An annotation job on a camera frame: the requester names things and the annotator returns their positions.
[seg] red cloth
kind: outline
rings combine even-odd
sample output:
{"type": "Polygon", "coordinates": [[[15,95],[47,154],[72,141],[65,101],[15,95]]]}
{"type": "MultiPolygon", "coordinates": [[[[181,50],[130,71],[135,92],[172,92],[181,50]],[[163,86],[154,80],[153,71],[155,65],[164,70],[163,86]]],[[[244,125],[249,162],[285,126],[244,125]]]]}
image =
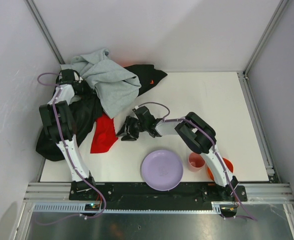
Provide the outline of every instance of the red cloth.
{"type": "Polygon", "coordinates": [[[92,140],[90,153],[106,153],[117,140],[113,119],[110,119],[103,113],[96,120],[96,131],[92,140]]]}

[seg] pink cup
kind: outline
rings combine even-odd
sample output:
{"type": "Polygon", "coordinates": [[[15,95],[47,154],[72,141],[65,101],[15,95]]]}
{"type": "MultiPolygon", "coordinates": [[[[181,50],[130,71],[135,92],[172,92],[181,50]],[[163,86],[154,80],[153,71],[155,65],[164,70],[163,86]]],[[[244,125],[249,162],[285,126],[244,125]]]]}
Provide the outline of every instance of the pink cup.
{"type": "Polygon", "coordinates": [[[192,172],[199,171],[201,168],[204,167],[205,163],[206,162],[204,161],[204,159],[201,157],[200,154],[192,152],[189,155],[188,168],[190,171],[192,171],[192,172]]]}

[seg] black cloth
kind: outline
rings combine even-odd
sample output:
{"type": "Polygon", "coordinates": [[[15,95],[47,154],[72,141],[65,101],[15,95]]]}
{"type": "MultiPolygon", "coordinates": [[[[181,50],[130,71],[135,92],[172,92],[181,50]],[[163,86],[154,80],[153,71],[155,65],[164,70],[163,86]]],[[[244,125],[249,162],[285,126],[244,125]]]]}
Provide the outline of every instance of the black cloth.
{"type": "Polygon", "coordinates": [[[151,64],[136,64],[126,66],[125,69],[136,74],[139,77],[141,88],[138,96],[154,88],[167,74],[164,71],[156,70],[151,64]]]}
{"type": "MultiPolygon", "coordinates": [[[[69,108],[76,122],[76,139],[78,146],[80,146],[88,133],[92,131],[96,119],[102,116],[103,109],[96,94],[92,94],[91,96],[73,102],[69,105],[69,108]]],[[[38,138],[36,152],[51,161],[56,162],[64,159],[64,156],[56,143],[47,138],[43,129],[38,138]]]]}

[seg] white table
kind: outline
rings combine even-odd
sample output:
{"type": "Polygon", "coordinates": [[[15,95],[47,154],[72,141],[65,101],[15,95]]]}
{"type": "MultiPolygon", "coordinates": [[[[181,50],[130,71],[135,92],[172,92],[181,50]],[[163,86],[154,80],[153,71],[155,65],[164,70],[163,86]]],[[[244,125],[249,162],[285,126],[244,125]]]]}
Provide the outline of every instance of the white table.
{"type": "MultiPolygon", "coordinates": [[[[168,118],[195,112],[216,131],[221,155],[229,159],[239,181],[268,181],[258,141],[235,72],[176,72],[169,73],[155,88],[138,97],[114,120],[116,132],[134,106],[144,102],[159,102],[170,108],[168,118]]],[[[151,114],[160,118],[166,110],[147,105],[151,114]]],[[[107,153],[90,154],[93,131],[80,146],[83,160],[96,182],[143,182],[140,166],[152,151],[167,149],[176,152],[183,161],[183,182],[210,181],[205,168],[190,172],[187,159],[191,151],[178,135],[152,138],[140,134],[137,141],[118,140],[107,153]]],[[[41,182],[70,182],[66,161],[46,160],[41,182]]]]}

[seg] cable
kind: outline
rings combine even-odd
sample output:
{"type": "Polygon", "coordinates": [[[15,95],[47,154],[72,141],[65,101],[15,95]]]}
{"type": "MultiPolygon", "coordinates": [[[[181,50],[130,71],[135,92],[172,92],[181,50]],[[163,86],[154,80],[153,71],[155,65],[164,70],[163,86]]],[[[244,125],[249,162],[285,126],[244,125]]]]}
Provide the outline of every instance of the cable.
{"type": "MultiPolygon", "coordinates": [[[[60,138],[61,138],[61,141],[62,141],[62,143],[63,143],[63,146],[65,147],[65,149],[66,149],[66,153],[67,153],[67,156],[68,156],[68,158],[69,158],[69,161],[70,161],[70,164],[71,164],[71,166],[72,166],[72,168],[74,169],[74,171],[77,173],[77,175],[88,185],[88,186],[90,186],[92,189],[94,189],[99,195],[100,195],[100,197],[102,198],[102,200],[103,200],[103,203],[104,203],[104,205],[103,205],[103,209],[101,210],[101,212],[99,212],[99,213],[97,213],[97,214],[95,214],[94,216],[86,216],[85,217],[85,220],[86,219],[94,219],[94,218],[97,218],[97,217],[99,217],[104,211],[105,211],[105,209],[106,209],[106,206],[107,206],[107,203],[106,203],[106,199],[105,199],[105,197],[104,197],[104,195],[97,189],[97,188],[95,188],[91,183],[89,183],[81,174],[80,174],[80,172],[77,170],[77,167],[74,165],[74,163],[73,163],[73,161],[71,160],[71,156],[70,156],[70,153],[69,153],[69,150],[68,150],[68,146],[67,146],[67,144],[66,144],[66,142],[65,142],[65,139],[63,138],[63,135],[62,135],[62,130],[61,130],[61,126],[60,126],[60,122],[59,122],[59,117],[58,117],[58,113],[57,113],[57,109],[56,109],[56,106],[55,106],[55,103],[56,103],[56,101],[57,101],[57,98],[59,97],[59,95],[60,95],[60,93],[61,93],[61,90],[62,90],[62,87],[60,86],[60,85],[58,85],[58,84],[51,84],[51,83],[43,83],[43,82],[41,82],[40,81],[40,77],[41,76],[43,76],[43,75],[57,75],[57,76],[61,76],[60,74],[57,74],[57,73],[53,73],[53,72],[45,72],[45,73],[42,73],[42,74],[40,74],[38,77],[37,77],[37,81],[41,84],[41,85],[44,85],[44,86],[50,86],[50,87],[59,87],[59,89],[58,89],[58,92],[57,92],[57,96],[56,96],[56,98],[52,101],[52,108],[53,108],[53,113],[54,113],[54,116],[55,116],[55,119],[56,119],[56,122],[57,122],[57,128],[58,128],[58,132],[59,132],[59,136],[60,136],[60,138]]],[[[43,225],[43,226],[47,226],[47,225],[51,225],[51,224],[55,224],[55,223],[57,223],[57,222],[60,222],[60,221],[62,221],[62,220],[65,220],[65,219],[67,219],[67,218],[69,218],[69,217],[74,217],[74,216],[77,216],[78,214],[72,214],[72,215],[69,215],[69,216],[66,216],[66,217],[63,217],[62,219],[60,219],[60,220],[57,220],[57,221],[54,221],[54,222],[50,222],[50,223],[42,223],[42,224],[40,224],[39,222],[37,222],[36,221],[36,223],[38,223],[38,224],[40,224],[40,225],[43,225]]]]}
{"type": "Polygon", "coordinates": [[[163,105],[163,104],[161,104],[161,103],[155,102],[155,101],[144,102],[144,103],[138,105],[138,107],[141,107],[141,106],[146,105],[146,104],[156,104],[156,105],[160,105],[160,106],[164,107],[166,110],[168,110],[168,113],[162,117],[162,120],[163,120],[163,121],[164,121],[164,119],[165,119],[167,116],[169,116],[169,114],[170,114],[170,109],[169,109],[167,106],[165,106],[165,105],[163,105]]]}
{"type": "Polygon", "coordinates": [[[227,178],[227,182],[232,190],[232,193],[234,194],[235,198],[238,200],[240,206],[243,208],[243,210],[249,215],[249,216],[236,216],[236,218],[249,218],[249,219],[252,219],[254,221],[258,221],[254,216],[252,216],[249,211],[245,208],[245,206],[243,205],[243,203],[240,201],[235,189],[233,188],[232,184],[231,184],[231,181],[229,179],[229,176],[227,174],[227,169],[225,168],[225,165],[223,164],[223,160],[220,158],[219,154],[216,152],[216,149],[215,149],[215,142],[213,141],[213,139],[207,135],[201,128],[199,128],[197,125],[195,125],[193,122],[191,122],[190,120],[187,120],[185,118],[177,118],[177,119],[168,119],[168,120],[164,120],[165,122],[176,122],[176,121],[185,121],[186,123],[189,123],[191,126],[193,126],[194,128],[196,128],[197,130],[199,130],[204,136],[206,136],[206,138],[211,142],[212,144],[212,148],[213,148],[213,153],[216,155],[216,157],[218,158],[222,168],[223,168],[223,172],[225,173],[226,175],[226,178],[227,178]]]}

